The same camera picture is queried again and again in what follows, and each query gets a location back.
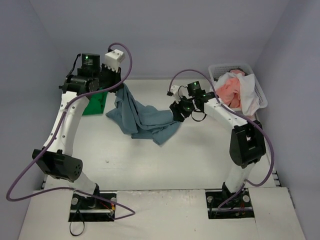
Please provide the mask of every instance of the screw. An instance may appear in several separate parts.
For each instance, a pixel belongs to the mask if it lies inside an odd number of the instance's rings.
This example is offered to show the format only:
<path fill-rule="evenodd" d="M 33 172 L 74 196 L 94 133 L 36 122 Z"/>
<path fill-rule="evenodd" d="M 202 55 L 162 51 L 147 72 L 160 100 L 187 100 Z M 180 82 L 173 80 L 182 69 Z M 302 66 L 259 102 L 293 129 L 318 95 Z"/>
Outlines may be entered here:
<path fill-rule="evenodd" d="M 242 197 L 242 199 L 243 199 L 243 201 L 244 201 L 245 203 L 249 203 L 249 202 L 250 202 L 250 197 L 249 197 L 248 195 L 244 195 L 244 196 Z"/>
<path fill-rule="evenodd" d="M 110 213 L 107 213 L 109 216 L 112 216 L 115 213 L 112 209 L 110 209 Z"/>
<path fill-rule="evenodd" d="M 77 205 L 78 201 L 79 201 L 78 198 L 76 197 L 72 198 L 71 205 Z"/>
<path fill-rule="evenodd" d="M 208 197 L 206 198 L 206 201 L 207 201 L 208 203 L 211 203 L 213 199 L 214 199 L 213 196 L 208 196 Z"/>

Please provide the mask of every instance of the clothing pile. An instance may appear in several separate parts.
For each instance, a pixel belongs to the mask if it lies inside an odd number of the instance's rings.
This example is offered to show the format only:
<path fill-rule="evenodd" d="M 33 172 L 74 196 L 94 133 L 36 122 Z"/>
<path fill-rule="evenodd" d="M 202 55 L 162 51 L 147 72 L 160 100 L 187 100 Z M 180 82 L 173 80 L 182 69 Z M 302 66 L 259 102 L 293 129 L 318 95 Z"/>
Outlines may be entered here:
<path fill-rule="evenodd" d="M 243 115 L 252 116 L 259 109 L 259 97 L 255 92 L 255 75 L 234 69 L 220 76 L 214 89 L 231 109 L 241 109 Z"/>

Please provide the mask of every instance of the pink cloth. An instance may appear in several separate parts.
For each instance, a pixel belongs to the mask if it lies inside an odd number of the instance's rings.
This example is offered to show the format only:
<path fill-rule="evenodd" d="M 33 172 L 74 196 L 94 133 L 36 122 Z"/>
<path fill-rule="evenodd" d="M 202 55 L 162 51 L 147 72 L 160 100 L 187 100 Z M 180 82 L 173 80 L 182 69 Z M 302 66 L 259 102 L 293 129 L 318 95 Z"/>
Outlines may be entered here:
<path fill-rule="evenodd" d="M 242 74 L 245 73 L 240 70 L 231 70 L 231 73 Z M 241 108 L 240 101 L 240 81 L 237 77 L 229 78 L 223 86 L 216 90 L 216 93 L 221 100 L 232 109 Z"/>

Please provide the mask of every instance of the green box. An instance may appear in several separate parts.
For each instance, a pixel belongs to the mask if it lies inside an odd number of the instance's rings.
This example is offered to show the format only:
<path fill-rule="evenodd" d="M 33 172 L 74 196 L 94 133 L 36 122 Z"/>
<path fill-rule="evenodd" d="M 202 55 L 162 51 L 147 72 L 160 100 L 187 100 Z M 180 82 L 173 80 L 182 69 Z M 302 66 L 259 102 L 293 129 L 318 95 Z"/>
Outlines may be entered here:
<path fill-rule="evenodd" d="M 88 106 L 86 106 L 84 115 L 103 114 L 106 106 L 107 92 L 97 93 L 91 96 Z"/>

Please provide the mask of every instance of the white table surface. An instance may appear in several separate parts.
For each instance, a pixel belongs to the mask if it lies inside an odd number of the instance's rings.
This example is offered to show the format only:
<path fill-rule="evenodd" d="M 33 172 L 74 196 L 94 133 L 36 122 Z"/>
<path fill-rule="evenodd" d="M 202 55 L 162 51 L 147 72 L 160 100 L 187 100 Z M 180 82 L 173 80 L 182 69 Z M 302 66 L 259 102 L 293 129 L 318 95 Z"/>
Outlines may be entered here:
<path fill-rule="evenodd" d="M 177 80 L 186 85 L 194 80 Z M 135 99 L 144 105 L 168 110 L 174 101 L 167 96 L 169 80 L 127 80 Z M 209 89 L 206 81 L 200 81 Z M 109 93 L 104 113 L 114 108 Z M 73 146 L 73 157 L 83 161 L 83 171 L 101 190 L 220 189 L 232 166 L 230 134 L 213 118 L 185 120 L 164 145 L 152 140 L 131 139 L 103 115 L 83 116 Z M 249 179 L 260 182 L 269 170 L 267 156 L 252 170 Z M 48 177 L 45 189 L 66 186 Z M 272 177 L 264 187 L 275 187 Z"/>
<path fill-rule="evenodd" d="M 117 200 L 136 215 L 114 222 L 86 222 L 78 240 L 304 240 L 288 190 L 249 188 L 255 218 L 208 219 L 204 190 L 119 191 Z M 34 197 L 19 240 L 72 240 L 72 191 Z M 117 208 L 116 217 L 128 212 Z M 82 223 L 72 223 L 78 233 Z"/>

